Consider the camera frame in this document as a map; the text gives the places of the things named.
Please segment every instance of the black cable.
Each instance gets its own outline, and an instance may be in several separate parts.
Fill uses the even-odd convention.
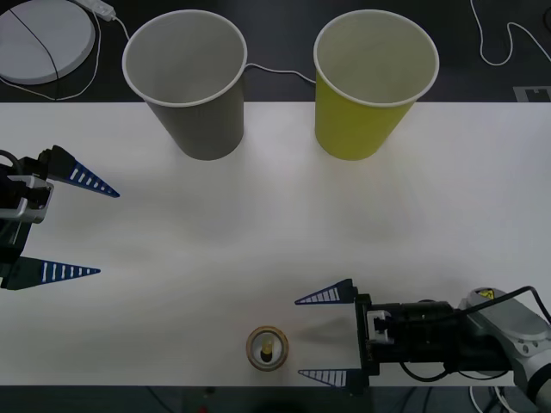
[[[474,376],[469,376],[468,374],[465,374],[464,372],[458,372],[458,373],[459,373],[461,376],[466,377],[466,378],[468,378],[468,379],[479,380],[479,381],[485,381],[485,380],[499,379],[500,377],[505,376],[508,372],[502,372],[502,373],[498,374],[497,376],[492,376],[492,377],[474,377]]]
[[[151,393],[151,395],[153,396],[153,398],[154,398],[155,400],[157,400],[157,402],[161,405],[161,407],[162,407],[163,409],[165,409],[165,410],[168,411],[169,413],[175,413],[173,409],[171,409],[169,406],[166,405],[166,403],[165,403],[163,400],[161,400],[161,398],[157,395],[157,393],[155,393],[155,392],[153,391],[153,389],[152,389],[149,385],[146,386],[145,388],[147,389],[148,392]]]
[[[548,323],[551,324],[551,315],[549,314],[548,309],[545,308],[545,305],[542,303],[542,299],[540,299],[540,295],[537,293],[536,289],[531,286],[518,288],[512,293],[504,294],[501,297],[497,297],[496,299],[490,299],[487,302],[482,304],[473,305],[472,307],[466,308],[465,310],[456,311],[453,314],[449,314],[448,316],[434,318],[434,319],[425,319],[425,320],[411,320],[411,321],[407,321],[407,323],[408,324],[427,324],[427,323],[441,323],[443,321],[453,320],[456,318],[467,316],[468,314],[473,314],[474,312],[478,312],[480,310],[484,310],[485,308],[492,307],[497,304],[501,304],[504,301],[513,299],[517,295],[524,294],[528,291],[532,293],[538,307],[540,307],[540,310],[543,313],[543,316],[547,319]]]
[[[430,394],[432,393],[433,390],[434,390],[434,387],[429,387],[429,390],[427,390],[427,394],[424,395],[422,413],[427,413],[427,407],[429,405]]]
[[[435,381],[443,379],[449,374],[448,372],[443,371],[440,374],[437,374],[436,376],[433,376],[433,377],[421,377],[421,376],[417,376],[414,372],[412,372],[409,368],[407,368],[407,366],[404,363],[400,363],[399,366],[402,367],[402,370],[404,370],[404,372],[406,372],[406,374],[410,376],[412,379],[421,381],[423,383],[434,383]]]
[[[13,163],[17,175],[23,175],[23,166],[21,165],[21,162],[19,162],[19,159],[17,159],[13,153],[5,151],[4,149],[0,149],[0,157],[8,158],[10,162]]]
[[[38,42],[42,45],[42,47],[44,47],[44,50],[46,50],[46,53],[48,53],[48,57],[50,58],[50,60],[52,61],[52,66],[53,66],[53,69],[55,70],[55,80],[56,80],[56,83],[55,83],[55,95],[53,96],[53,100],[54,101],[57,101],[58,100],[58,92],[59,92],[59,73],[58,73],[58,67],[55,65],[55,62],[53,61],[53,57],[52,57],[52,54],[50,53],[50,51],[47,49],[47,47],[44,45],[44,43],[42,43],[42,41],[40,41],[40,39],[38,38],[38,36],[36,34],[33,33],[33,31],[29,28],[29,26],[27,26],[25,24],[25,22],[23,20],[21,20],[19,18],[19,16],[14,12],[14,10],[12,9],[9,9],[9,12],[14,15],[14,17],[23,25],[25,26],[25,28],[29,31],[29,33],[31,33],[35,39],[38,40]]]

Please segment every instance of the round white pad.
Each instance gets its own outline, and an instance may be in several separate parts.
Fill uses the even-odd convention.
[[[59,77],[74,71],[90,54],[96,31],[86,12],[76,4],[33,0],[13,10],[52,54]],[[0,39],[0,77],[19,84],[56,80],[44,47],[9,10],[0,15]]]

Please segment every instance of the white table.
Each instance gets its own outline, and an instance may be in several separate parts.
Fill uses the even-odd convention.
[[[316,385],[296,370],[359,367],[353,306],[293,303],[348,277],[378,303],[526,284],[551,303],[549,109],[419,103],[345,162],[313,103],[246,103],[242,144],[201,162],[145,104],[0,105],[3,149],[60,145],[121,193],[56,184],[23,255],[102,272],[0,291],[0,385]],[[274,373],[245,357],[263,324],[290,341]],[[372,384],[418,385],[396,366]]]

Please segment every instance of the cable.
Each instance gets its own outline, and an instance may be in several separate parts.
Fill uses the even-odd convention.
[[[427,393],[424,395],[422,413],[427,413],[427,407],[429,406],[430,394],[432,393],[433,390],[434,390],[434,387],[429,387],[429,390],[427,390]]]
[[[423,383],[434,383],[435,381],[443,379],[449,374],[448,372],[443,371],[440,374],[437,374],[436,376],[433,376],[433,377],[421,377],[421,376],[417,376],[414,372],[412,372],[409,368],[407,368],[406,364],[400,362],[399,366],[402,367],[402,370],[404,370],[404,372],[412,379],[421,381]]]
[[[492,376],[492,377],[473,377],[473,376],[469,376],[468,374],[465,374],[464,372],[458,372],[458,373],[459,373],[461,376],[466,377],[466,378],[468,378],[468,379],[479,380],[479,381],[486,381],[486,380],[499,379],[500,377],[505,376],[508,372],[502,372],[502,373],[498,374],[497,376]]]
[[[23,20],[21,20],[19,18],[19,16],[15,13],[14,10],[12,9],[9,9],[9,12],[14,15],[14,17],[28,30],[29,33],[31,33],[31,35],[33,35],[33,37],[40,43],[40,45],[44,48],[44,50],[46,50],[46,53],[48,54],[48,58],[50,58],[50,61],[52,62],[52,66],[53,66],[53,70],[55,71],[55,80],[56,80],[56,84],[55,84],[55,97],[54,97],[54,100],[57,100],[58,99],[58,93],[59,93],[59,83],[57,83],[59,81],[59,72],[58,72],[58,66],[55,65],[55,62],[53,61],[53,57],[52,57],[52,54],[50,53],[50,51],[48,50],[48,48],[44,45],[44,43],[42,43],[42,41],[38,38],[38,36],[36,34],[34,34],[34,32],[30,29],[29,26],[27,26],[25,24],[25,22]]]
[[[124,35],[127,37],[127,40],[130,40],[130,36],[128,35],[127,27],[124,25],[124,23],[122,22],[122,20],[119,19],[119,18],[116,17],[116,16],[113,17],[113,20],[119,22],[119,24],[122,26],[122,29],[124,30]]]
[[[410,325],[411,324],[430,324],[430,323],[441,323],[443,321],[453,320],[456,318],[467,316],[469,314],[473,314],[480,310],[484,310],[485,308],[492,307],[497,304],[501,304],[509,299],[515,298],[517,295],[524,294],[528,291],[532,293],[532,295],[534,296],[534,300],[536,301],[538,307],[540,307],[540,310],[543,313],[543,316],[546,318],[548,323],[551,324],[551,315],[549,315],[548,309],[545,308],[545,305],[543,304],[542,299],[540,298],[540,295],[537,293],[536,289],[531,286],[518,288],[512,293],[504,294],[501,297],[488,300],[487,302],[482,304],[473,305],[472,307],[466,308],[465,310],[456,311],[453,314],[449,314],[448,316],[433,318],[433,319],[425,319],[425,320],[411,320],[411,321],[408,321],[407,323]]]
[[[479,405],[476,403],[476,400],[474,399],[472,386],[468,388],[468,396],[471,398],[471,403],[473,404],[473,407],[476,409],[476,411],[478,411],[478,413],[484,413],[484,411],[482,411],[482,409],[479,407]]]
[[[498,397],[499,402],[503,405],[503,407],[505,407],[505,409],[506,409],[509,413],[518,413],[517,411],[513,410],[513,409],[510,407],[510,405],[507,403],[507,400],[505,400],[505,398],[504,398],[503,395],[501,394],[501,391],[499,390],[498,387],[494,387],[493,389],[496,391],[496,396]]]
[[[530,38],[534,41],[534,43],[537,44],[537,46],[542,50],[543,54],[545,54],[545,57],[548,58],[549,62],[551,62],[551,57],[549,57],[548,53],[545,51],[545,49],[542,47],[542,45],[540,45],[538,43],[538,41],[536,40],[536,38],[532,35],[531,32],[529,32],[526,28],[522,27],[520,24],[517,24],[515,22],[508,22],[507,23],[507,33],[509,33],[509,44],[511,45],[511,48],[509,49],[509,56],[507,56],[507,59],[505,59],[503,62],[501,63],[492,63],[490,62],[488,59],[486,59],[484,57],[484,34],[482,33],[482,25],[480,25],[480,20],[479,20],[479,17],[477,16],[476,14],[476,10],[474,9],[474,4],[473,4],[473,0],[470,0],[471,2],[471,9],[473,10],[473,14],[474,14],[474,19],[476,20],[476,24],[478,25],[479,27],[479,33],[480,33],[480,57],[482,58],[482,60],[484,60],[486,63],[488,63],[490,66],[502,66],[504,65],[505,63],[507,63],[509,61],[509,59],[511,58],[512,54],[513,54],[513,37],[512,37],[512,34],[511,34],[511,26],[515,26],[517,28],[520,28],[522,29],[528,36],[530,36]]]
[[[80,92],[78,92],[75,95],[61,97],[58,99],[58,101],[67,101],[69,99],[72,99],[73,97],[81,96],[89,88],[89,86],[94,82],[94,79],[96,79],[97,66],[100,63],[100,49],[102,47],[102,28],[100,27],[100,22],[97,20],[96,13],[92,13],[92,15],[94,16],[94,19],[96,20],[96,25],[97,25],[97,54],[96,54],[96,67],[94,68],[94,74],[92,75],[92,78],[90,79],[88,84],[84,87],[84,89],[82,89]]]
[[[169,413],[175,413],[173,409],[171,409],[169,406],[166,405],[166,403],[165,403],[163,400],[161,400],[161,398],[157,395],[157,393],[155,393],[155,392],[153,391],[153,389],[152,389],[149,385],[146,386],[145,388],[147,389],[148,392],[151,393],[151,395],[153,396],[153,398],[154,398],[155,400],[158,401],[158,403],[161,405],[161,407],[162,407],[163,409],[165,409],[165,410],[168,411]]]
[[[247,63],[245,65],[245,69],[247,69],[248,67],[256,67],[257,69],[260,69],[261,71],[269,71],[270,73],[279,73],[279,74],[284,74],[284,75],[296,75],[296,76],[302,77],[304,80],[306,80],[309,83],[316,84],[315,80],[312,80],[311,78],[304,76],[302,73],[299,73],[298,71],[276,71],[274,69],[269,69],[267,67],[257,65],[256,63]]]
[[[89,86],[94,82],[94,80],[96,79],[96,74],[97,74],[97,66],[99,65],[99,61],[100,61],[100,49],[101,49],[101,45],[102,45],[102,28],[100,27],[100,22],[97,20],[97,16],[96,16],[96,13],[92,13],[92,15],[94,16],[94,19],[96,20],[96,25],[97,25],[97,54],[96,54],[96,67],[94,68],[94,74],[92,75],[92,78],[90,79],[90,81],[88,82],[88,84],[84,87],[84,89],[82,89],[80,92],[76,93],[75,95],[71,95],[71,96],[66,96],[66,97],[60,97],[58,98],[57,97],[57,90],[56,90],[56,97],[51,97],[51,96],[47,96],[47,95],[43,95],[39,92],[35,92],[31,89],[26,89],[26,88],[23,88],[21,86],[18,86],[16,84],[13,84],[12,82],[8,82],[7,80],[3,79],[0,77],[0,82],[6,84],[7,86],[10,86],[12,88],[15,88],[15,89],[19,89],[19,90],[23,90],[25,92],[28,92],[28,93],[32,93],[33,95],[37,95],[37,96],[41,96],[41,97],[44,97],[45,99],[47,99],[48,101],[54,101],[54,102],[58,102],[58,101],[67,101],[69,99],[72,99],[72,98],[75,98],[75,97],[79,97],[81,96],[88,88]]]
[[[23,166],[21,165],[21,162],[19,162],[19,159],[17,159],[14,154],[8,151],[5,151],[3,149],[0,149],[0,157],[8,158],[10,162],[13,163],[14,168],[17,171],[17,175],[23,175]]]

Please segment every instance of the small yellow object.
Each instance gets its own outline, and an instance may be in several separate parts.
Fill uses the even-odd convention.
[[[487,299],[495,299],[495,294],[492,289],[479,291],[479,295]]]
[[[262,340],[262,352],[264,354],[272,354],[272,348],[274,346],[274,342],[271,338],[266,337]]]

